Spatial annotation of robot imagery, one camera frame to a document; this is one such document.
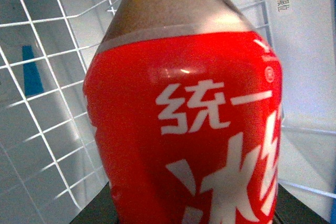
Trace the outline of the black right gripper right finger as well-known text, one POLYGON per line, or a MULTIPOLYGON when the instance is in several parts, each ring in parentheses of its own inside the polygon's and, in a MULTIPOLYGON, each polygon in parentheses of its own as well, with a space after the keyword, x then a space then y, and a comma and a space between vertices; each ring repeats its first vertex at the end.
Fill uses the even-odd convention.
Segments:
POLYGON ((293 196, 282 185, 278 186, 275 224, 328 224, 312 209, 293 196))

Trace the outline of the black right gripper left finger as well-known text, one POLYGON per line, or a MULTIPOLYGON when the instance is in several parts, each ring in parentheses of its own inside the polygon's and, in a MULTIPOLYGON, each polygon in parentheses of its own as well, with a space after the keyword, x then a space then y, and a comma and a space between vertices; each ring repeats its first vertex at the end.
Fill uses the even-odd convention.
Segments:
POLYGON ((70 224, 120 223, 107 183, 101 192, 70 222, 70 224))

